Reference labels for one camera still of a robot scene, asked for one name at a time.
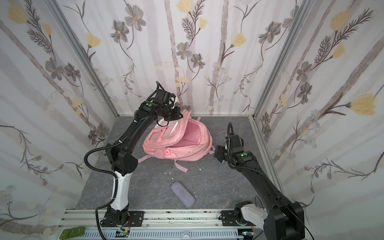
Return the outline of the pink student backpack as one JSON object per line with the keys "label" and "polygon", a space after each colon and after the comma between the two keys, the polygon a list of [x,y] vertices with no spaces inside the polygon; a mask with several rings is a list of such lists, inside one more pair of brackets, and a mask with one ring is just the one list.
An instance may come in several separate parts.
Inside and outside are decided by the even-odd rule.
{"label": "pink student backpack", "polygon": [[201,118],[193,119],[191,111],[181,111],[183,118],[170,123],[168,126],[155,126],[143,143],[146,155],[139,159],[139,163],[156,158],[173,160],[175,167],[186,173],[187,168],[177,161],[194,162],[207,154],[214,154],[213,138],[208,128],[201,122]]}

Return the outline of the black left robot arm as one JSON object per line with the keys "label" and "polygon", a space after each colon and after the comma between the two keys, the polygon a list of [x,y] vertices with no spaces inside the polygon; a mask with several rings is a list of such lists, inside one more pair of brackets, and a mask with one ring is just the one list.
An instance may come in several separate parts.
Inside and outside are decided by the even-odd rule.
{"label": "black left robot arm", "polygon": [[[159,117],[167,123],[183,118],[181,108],[177,106],[177,96],[166,91],[159,82],[156,84],[155,91],[135,111],[134,120],[124,134],[114,144],[95,148],[84,156],[84,163],[88,168],[99,173],[109,174],[113,176],[114,180],[111,200],[95,209],[97,229],[102,240],[106,237],[102,232],[99,210],[107,209],[103,220],[107,221],[108,226],[126,226],[131,220],[128,192],[131,175],[139,164],[139,160],[132,155],[137,142],[145,130],[153,122],[157,122]],[[111,164],[110,171],[98,169],[89,163],[89,156],[99,151],[106,152]]]}

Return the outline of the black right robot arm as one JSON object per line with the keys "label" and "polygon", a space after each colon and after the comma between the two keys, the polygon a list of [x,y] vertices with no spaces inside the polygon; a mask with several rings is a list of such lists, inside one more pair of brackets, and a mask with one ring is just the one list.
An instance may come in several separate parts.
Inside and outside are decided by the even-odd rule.
{"label": "black right robot arm", "polygon": [[244,232],[245,240],[255,240],[264,235],[268,240],[303,240],[310,230],[305,224],[305,210],[298,202],[289,200],[268,178],[256,156],[244,149],[244,140],[229,123],[225,146],[218,145],[214,156],[226,162],[232,170],[241,173],[258,194],[261,207],[251,201],[236,204],[232,220],[238,226],[259,228],[258,234]]}

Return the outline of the purple glasses case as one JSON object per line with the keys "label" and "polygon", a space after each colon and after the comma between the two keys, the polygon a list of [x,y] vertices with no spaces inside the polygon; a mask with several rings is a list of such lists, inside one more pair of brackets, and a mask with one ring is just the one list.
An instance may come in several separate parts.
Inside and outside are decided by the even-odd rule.
{"label": "purple glasses case", "polygon": [[190,209],[194,206],[196,201],[195,198],[180,182],[173,183],[171,185],[171,191],[187,209]]}

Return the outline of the green connector block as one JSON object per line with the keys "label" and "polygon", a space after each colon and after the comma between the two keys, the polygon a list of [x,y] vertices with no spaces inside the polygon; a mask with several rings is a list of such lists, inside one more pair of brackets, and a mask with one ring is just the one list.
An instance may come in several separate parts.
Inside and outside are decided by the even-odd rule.
{"label": "green connector block", "polygon": [[61,235],[59,236],[60,240],[68,240],[73,239],[77,237],[81,237],[84,235],[86,228],[84,226],[75,227],[71,229],[65,229],[62,231]]}

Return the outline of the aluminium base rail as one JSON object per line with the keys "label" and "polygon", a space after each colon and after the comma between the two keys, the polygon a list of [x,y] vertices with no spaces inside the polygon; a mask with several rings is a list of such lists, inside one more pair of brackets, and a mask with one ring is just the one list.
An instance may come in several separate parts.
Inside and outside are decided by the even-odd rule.
{"label": "aluminium base rail", "polygon": [[[223,211],[233,210],[146,210],[131,211],[128,225],[102,225],[104,210],[99,212],[105,240],[240,240],[244,232],[260,233],[250,226],[224,226],[219,217]],[[85,233],[74,240],[101,240],[93,211],[68,210],[61,219],[56,238],[62,231],[84,226]]]}

